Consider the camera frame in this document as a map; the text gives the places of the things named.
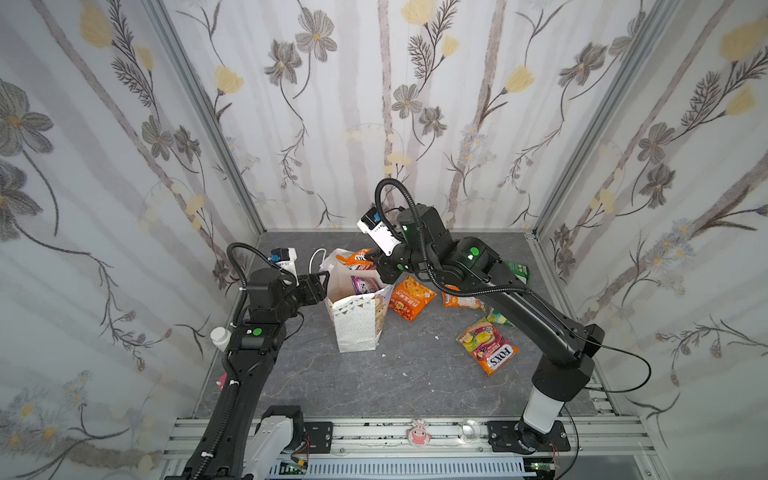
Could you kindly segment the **orange red snack packet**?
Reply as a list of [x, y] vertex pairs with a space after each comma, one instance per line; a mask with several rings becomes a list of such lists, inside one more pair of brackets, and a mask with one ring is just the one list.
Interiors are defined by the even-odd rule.
[[416, 281], [406, 277], [392, 292], [389, 309], [401, 318], [413, 322], [423, 309], [436, 298], [437, 294]]

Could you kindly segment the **orange white snack packet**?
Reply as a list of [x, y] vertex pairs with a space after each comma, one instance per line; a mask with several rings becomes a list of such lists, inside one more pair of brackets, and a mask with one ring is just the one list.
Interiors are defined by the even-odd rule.
[[371, 249], [361, 249], [354, 253], [346, 252], [337, 254], [335, 259], [340, 265], [351, 271], [375, 270], [376, 267], [374, 262], [367, 257], [371, 252]]

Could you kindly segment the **white cartoon paper bag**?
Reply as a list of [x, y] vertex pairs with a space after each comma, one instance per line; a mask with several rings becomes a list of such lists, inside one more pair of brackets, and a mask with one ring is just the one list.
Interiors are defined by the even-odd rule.
[[[384, 328], [385, 316], [394, 286], [385, 284], [376, 269], [351, 271], [335, 259], [337, 254], [351, 252], [344, 249], [325, 251], [320, 263], [310, 260], [310, 267], [317, 266], [317, 272], [330, 274], [328, 293], [325, 299], [337, 347], [340, 353], [373, 351], [377, 348]], [[351, 282], [352, 276], [375, 278], [381, 289], [376, 293], [356, 295]]]

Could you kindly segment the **orange green Fox's candy bag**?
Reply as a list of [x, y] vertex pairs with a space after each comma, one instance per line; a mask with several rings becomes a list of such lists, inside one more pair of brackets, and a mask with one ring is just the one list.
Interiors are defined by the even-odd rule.
[[481, 366], [487, 376], [494, 375], [519, 352], [493, 323], [485, 319], [466, 328], [456, 337], [456, 341]]

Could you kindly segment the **purple Fox's candy bag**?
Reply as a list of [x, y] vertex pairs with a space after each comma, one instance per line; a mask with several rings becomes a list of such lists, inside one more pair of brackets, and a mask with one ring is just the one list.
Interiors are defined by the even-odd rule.
[[356, 295], [376, 293], [381, 289], [379, 282], [375, 278], [352, 276], [351, 282]]

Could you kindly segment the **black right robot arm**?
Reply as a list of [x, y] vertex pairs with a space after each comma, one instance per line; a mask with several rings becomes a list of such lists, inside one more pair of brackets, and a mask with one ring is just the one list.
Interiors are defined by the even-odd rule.
[[506, 446], [532, 455], [548, 444], [559, 414], [592, 377], [604, 330], [557, 310], [481, 239], [453, 239], [436, 209], [416, 202], [394, 178], [378, 182], [362, 222], [377, 245], [369, 257], [385, 283], [409, 274], [447, 295], [477, 298], [540, 349], [529, 399]]

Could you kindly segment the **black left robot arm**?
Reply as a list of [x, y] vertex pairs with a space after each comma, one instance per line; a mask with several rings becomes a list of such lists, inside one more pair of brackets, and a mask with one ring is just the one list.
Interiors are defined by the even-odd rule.
[[266, 479], [283, 454], [298, 468], [309, 462], [311, 436], [300, 406], [272, 406], [260, 419], [255, 414], [289, 337], [287, 321], [325, 300], [330, 275], [292, 272], [286, 249], [265, 255], [233, 242], [226, 254], [245, 297], [222, 355], [226, 383], [180, 479]]

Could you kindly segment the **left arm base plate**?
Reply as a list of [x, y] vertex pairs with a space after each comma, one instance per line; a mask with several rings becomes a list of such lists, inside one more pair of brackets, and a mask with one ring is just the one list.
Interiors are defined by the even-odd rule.
[[297, 424], [286, 416], [268, 416], [258, 425], [249, 445], [254, 458], [288, 453], [328, 454], [333, 429], [332, 422]]

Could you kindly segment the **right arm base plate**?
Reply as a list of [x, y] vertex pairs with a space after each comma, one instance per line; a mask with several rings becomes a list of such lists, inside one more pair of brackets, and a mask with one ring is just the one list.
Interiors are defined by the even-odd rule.
[[561, 421], [544, 434], [519, 421], [489, 421], [486, 423], [488, 444], [493, 452], [533, 455], [535, 453], [570, 452], [571, 444]]

